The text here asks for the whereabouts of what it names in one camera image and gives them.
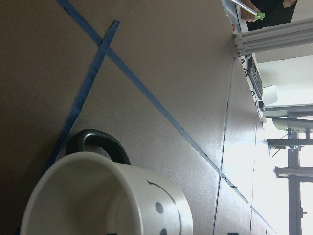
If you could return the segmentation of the white smiley mug black handle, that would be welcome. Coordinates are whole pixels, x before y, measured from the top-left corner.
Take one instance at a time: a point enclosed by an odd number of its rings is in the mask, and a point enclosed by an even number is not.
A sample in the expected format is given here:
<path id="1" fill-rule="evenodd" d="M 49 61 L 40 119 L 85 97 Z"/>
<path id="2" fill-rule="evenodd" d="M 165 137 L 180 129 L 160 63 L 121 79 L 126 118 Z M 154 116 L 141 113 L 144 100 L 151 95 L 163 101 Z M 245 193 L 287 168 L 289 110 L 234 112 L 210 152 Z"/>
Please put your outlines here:
<path id="1" fill-rule="evenodd" d="M 22 235 L 191 235 L 180 188 L 165 175 L 131 165 L 113 136 L 85 129 L 36 184 Z"/>

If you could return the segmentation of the black metal stand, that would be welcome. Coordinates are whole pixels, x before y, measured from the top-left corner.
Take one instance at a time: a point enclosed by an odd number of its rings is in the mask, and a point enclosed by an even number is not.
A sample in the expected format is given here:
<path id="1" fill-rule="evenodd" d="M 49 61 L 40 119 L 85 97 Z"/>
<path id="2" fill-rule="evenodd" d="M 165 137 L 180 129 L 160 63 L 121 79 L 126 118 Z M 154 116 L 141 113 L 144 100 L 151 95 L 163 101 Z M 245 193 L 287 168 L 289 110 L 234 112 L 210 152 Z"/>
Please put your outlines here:
<path id="1" fill-rule="evenodd" d="M 312 146 L 312 139 L 268 139 L 269 147 L 283 149 L 288 147 L 288 167 L 276 167 L 276 177 L 288 179 L 289 190 L 289 234 L 302 234 L 302 218 L 305 212 L 301 207 L 300 183 L 313 182 L 313 169 L 299 165 L 299 148 Z"/>

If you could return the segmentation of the person in black shirt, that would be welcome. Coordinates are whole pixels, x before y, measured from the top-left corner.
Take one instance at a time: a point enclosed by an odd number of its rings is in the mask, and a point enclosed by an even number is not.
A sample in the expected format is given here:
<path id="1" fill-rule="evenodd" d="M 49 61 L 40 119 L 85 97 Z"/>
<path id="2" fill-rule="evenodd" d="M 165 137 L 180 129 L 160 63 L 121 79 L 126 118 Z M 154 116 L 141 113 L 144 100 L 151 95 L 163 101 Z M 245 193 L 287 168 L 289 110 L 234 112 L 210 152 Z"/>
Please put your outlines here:
<path id="1" fill-rule="evenodd" d="M 242 0 L 243 4 L 256 12 L 265 14 L 259 20 L 250 12 L 241 8 L 241 19 L 246 21 L 249 31 L 290 23 L 297 0 Z"/>

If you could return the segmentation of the aluminium frame post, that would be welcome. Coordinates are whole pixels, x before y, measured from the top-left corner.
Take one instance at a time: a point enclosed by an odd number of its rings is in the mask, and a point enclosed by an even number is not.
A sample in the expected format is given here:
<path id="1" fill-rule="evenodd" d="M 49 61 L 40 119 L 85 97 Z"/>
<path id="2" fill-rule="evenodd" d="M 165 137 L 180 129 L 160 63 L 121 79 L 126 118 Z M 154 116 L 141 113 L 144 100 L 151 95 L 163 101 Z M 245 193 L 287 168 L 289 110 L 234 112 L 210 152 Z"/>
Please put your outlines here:
<path id="1" fill-rule="evenodd" d="M 235 33 L 233 42 L 238 56 L 311 44 L 313 42 L 313 19 Z"/>

